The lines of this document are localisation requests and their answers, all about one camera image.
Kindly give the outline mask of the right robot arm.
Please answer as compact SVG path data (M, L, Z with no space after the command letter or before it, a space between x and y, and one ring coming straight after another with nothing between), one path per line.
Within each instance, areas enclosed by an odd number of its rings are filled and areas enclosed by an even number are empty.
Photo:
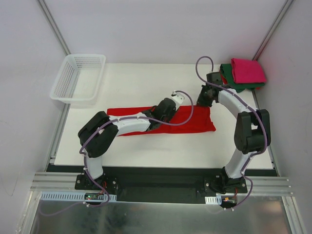
M270 115L265 109L255 110L235 90L224 85L219 72L208 73L205 81L197 105L212 107L213 102L220 103L236 119L235 151L220 175L210 179L209 188L220 194L233 193L245 183L243 176L252 158L271 143Z

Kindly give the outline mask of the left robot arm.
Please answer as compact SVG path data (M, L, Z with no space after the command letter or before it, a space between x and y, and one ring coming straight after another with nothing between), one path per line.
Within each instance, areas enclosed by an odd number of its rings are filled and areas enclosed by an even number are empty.
M166 97L148 110L123 116L125 120L121 120L122 116L109 116L104 111L96 113L78 132L89 172L86 184L94 190L103 185L103 155L117 136L158 129L162 122L170 122L183 101L181 95Z

